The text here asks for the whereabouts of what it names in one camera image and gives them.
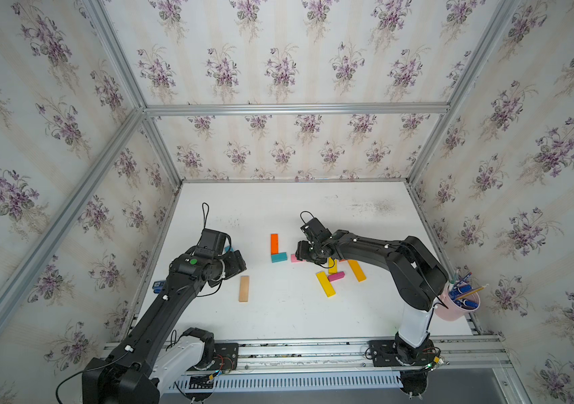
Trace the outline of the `orange wooden block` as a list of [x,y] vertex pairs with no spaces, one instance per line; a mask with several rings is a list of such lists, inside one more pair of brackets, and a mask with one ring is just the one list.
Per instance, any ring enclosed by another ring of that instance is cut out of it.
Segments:
[[270,236],[270,241],[271,241],[271,255],[277,255],[280,253],[280,244],[279,244],[279,235],[278,234],[272,234]]

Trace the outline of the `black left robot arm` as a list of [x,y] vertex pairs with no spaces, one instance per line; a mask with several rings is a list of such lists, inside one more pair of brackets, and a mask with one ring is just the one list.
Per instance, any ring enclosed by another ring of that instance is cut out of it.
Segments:
[[169,265],[164,286],[135,328],[106,358],[78,372],[84,403],[157,403],[187,370],[217,362],[213,333],[189,328],[171,343],[180,316],[204,286],[218,287],[245,271],[224,232],[203,229],[200,240]]

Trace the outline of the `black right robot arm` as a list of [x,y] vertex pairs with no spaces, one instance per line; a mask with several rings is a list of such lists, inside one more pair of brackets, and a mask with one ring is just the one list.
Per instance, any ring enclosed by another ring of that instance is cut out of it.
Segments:
[[449,274],[417,237],[385,241],[361,237],[345,230],[304,225],[306,239],[298,242],[295,256],[319,266],[328,259],[371,264],[390,273],[406,304],[393,348],[404,366],[423,366],[433,350],[429,326]]

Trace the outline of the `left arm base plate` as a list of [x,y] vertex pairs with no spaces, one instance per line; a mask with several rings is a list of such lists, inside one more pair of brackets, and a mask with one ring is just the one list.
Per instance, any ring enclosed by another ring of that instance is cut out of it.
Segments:
[[186,370],[189,372],[211,372],[218,370],[225,373],[238,368],[239,343],[215,343],[213,353],[208,355],[208,360],[203,364],[192,366]]

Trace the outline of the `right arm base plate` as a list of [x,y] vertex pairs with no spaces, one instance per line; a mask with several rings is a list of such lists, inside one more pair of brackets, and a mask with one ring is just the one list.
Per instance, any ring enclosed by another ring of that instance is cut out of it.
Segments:
[[400,338],[394,340],[370,340],[364,351],[366,360],[374,367],[412,366],[433,368],[439,362],[441,349],[426,338],[422,345],[412,348]]

